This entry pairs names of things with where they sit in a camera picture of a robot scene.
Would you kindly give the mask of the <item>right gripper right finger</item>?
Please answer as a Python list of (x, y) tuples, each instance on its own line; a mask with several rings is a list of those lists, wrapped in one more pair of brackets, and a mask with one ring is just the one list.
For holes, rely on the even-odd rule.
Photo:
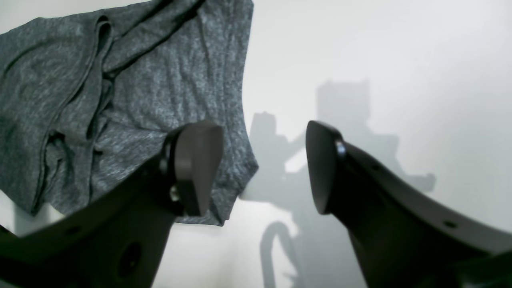
[(369, 288), (510, 288), (510, 233), (425, 196), (333, 126), (311, 120), (313, 200), (347, 229)]

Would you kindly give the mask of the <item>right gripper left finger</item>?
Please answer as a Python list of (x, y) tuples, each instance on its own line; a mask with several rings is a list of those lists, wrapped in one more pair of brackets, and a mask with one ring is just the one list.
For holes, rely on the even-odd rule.
[(108, 194), (51, 226), (1, 233), (2, 288), (150, 288), (176, 218), (203, 216), (223, 128), (186, 124)]

